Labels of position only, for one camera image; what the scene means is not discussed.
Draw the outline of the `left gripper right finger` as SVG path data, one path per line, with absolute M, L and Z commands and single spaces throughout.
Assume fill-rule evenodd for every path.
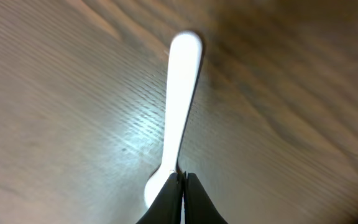
M 185 173 L 183 183 L 186 224 L 227 224 L 216 210 L 195 173 Z

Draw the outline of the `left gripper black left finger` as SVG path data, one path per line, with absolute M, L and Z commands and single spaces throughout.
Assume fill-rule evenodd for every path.
M 151 207 L 136 224 L 180 224 L 183 176 L 172 173 Z

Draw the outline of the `white plastic spoon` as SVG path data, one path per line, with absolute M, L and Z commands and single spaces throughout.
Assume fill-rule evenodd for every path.
M 178 156 L 200 72 L 202 54 L 201 38 L 189 30 L 177 34 L 170 44 L 162 160 L 144 189 L 145 204 L 149 208 L 170 174 L 177 171 Z

